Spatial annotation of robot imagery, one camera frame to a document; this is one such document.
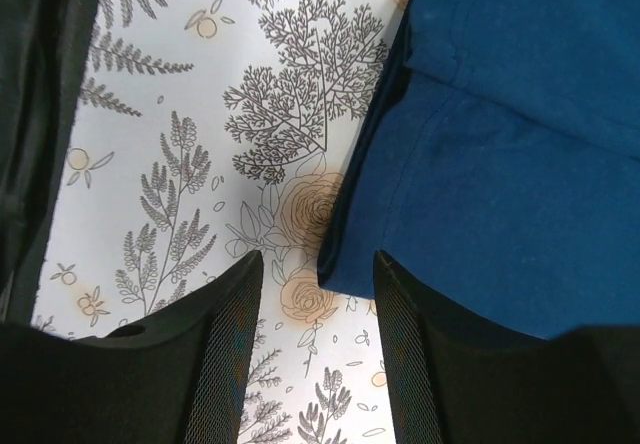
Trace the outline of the navy blue t shirt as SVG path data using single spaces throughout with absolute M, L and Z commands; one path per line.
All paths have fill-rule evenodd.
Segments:
M 318 257 L 539 338 L 639 321 L 639 0 L 410 0 Z

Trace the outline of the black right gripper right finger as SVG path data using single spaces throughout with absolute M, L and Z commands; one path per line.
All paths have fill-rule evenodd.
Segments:
M 398 442 L 638 441 L 637 327 L 541 340 L 455 303 L 386 252 L 373 273 Z

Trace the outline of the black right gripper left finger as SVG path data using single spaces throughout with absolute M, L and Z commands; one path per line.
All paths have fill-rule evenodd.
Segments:
M 5 443 L 232 443 L 263 282 L 252 251 L 215 281 L 97 338 L 1 328 Z

